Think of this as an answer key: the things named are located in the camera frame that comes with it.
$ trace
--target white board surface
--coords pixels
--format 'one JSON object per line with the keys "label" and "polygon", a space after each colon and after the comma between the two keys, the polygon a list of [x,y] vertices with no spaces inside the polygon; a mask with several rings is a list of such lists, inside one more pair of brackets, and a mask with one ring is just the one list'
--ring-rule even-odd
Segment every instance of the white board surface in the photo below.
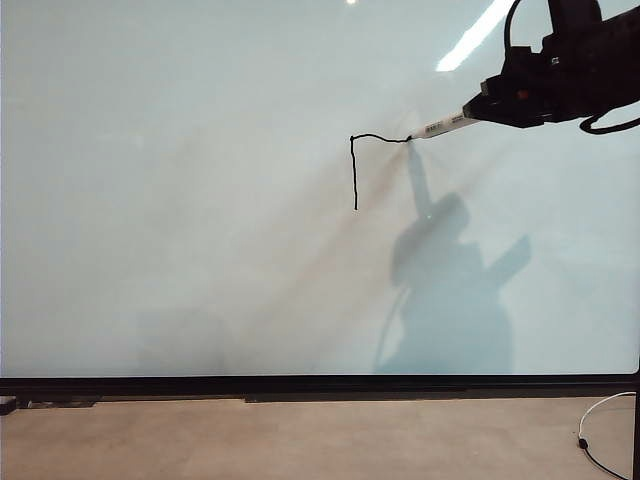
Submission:
{"label": "white board surface", "polygon": [[466,103],[504,3],[3,1],[3,376],[635,372],[638,130],[361,140],[353,211],[349,136]]}

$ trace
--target floor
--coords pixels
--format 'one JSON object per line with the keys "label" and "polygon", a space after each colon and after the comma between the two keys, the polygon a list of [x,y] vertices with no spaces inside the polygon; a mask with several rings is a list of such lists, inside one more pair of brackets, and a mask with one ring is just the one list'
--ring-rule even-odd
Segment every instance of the floor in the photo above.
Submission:
{"label": "floor", "polygon": [[[2,478],[610,478],[576,447],[597,399],[247,404],[99,403],[2,420]],[[586,424],[592,452],[630,477],[633,399]]]}

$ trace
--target white cable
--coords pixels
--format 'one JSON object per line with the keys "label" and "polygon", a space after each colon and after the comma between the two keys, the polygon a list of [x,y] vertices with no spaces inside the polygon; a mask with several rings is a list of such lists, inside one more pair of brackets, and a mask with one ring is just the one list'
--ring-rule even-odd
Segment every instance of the white cable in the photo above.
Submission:
{"label": "white cable", "polygon": [[580,419],[580,428],[578,429],[578,439],[583,438],[582,437],[582,425],[584,424],[585,419],[587,418],[587,416],[592,412],[592,410],[596,407],[598,407],[599,405],[602,405],[605,402],[608,402],[609,400],[616,398],[616,397],[624,397],[624,396],[630,396],[630,395],[635,395],[636,392],[622,392],[622,393],[616,393],[615,395],[611,395],[610,397],[604,398],[602,400],[600,400],[597,403],[594,403],[593,405],[591,405],[591,407],[589,407],[589,409],[584,412],[584,415],[582,416],[582,418]]}

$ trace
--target marker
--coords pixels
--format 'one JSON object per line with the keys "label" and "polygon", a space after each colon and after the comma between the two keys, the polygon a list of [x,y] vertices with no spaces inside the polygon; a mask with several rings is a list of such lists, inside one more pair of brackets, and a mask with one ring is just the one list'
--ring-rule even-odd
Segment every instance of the marker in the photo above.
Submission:
{"label": "marker", "polygon": [[472,125],[480,120],[476,120],[475,118],[465,117],[464,113],[459,112],[455,115],[451,115],[450,117],[443,118],[434,123],[430,123],[425,125],[424,127],[416,130],[410,135],[410,138],[433,138],[438,135],[442,135],[443,133],[450,132],[452,130],[457,130],[462,127],[466,127],[468,125]]}

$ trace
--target black robot end effector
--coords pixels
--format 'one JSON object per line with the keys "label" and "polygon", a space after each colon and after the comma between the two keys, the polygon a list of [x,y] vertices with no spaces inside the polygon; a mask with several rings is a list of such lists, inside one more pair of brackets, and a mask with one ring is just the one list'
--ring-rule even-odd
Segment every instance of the black robot end effector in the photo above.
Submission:
{"label": "black robot end effector", "polygon": [[599,118],[640,100],[640,6],[606,21],[596,0],[549,7],[554,31],[540,53],[510,45],[508,18],[502,71],[482,82],[466,117],[528,128]]}

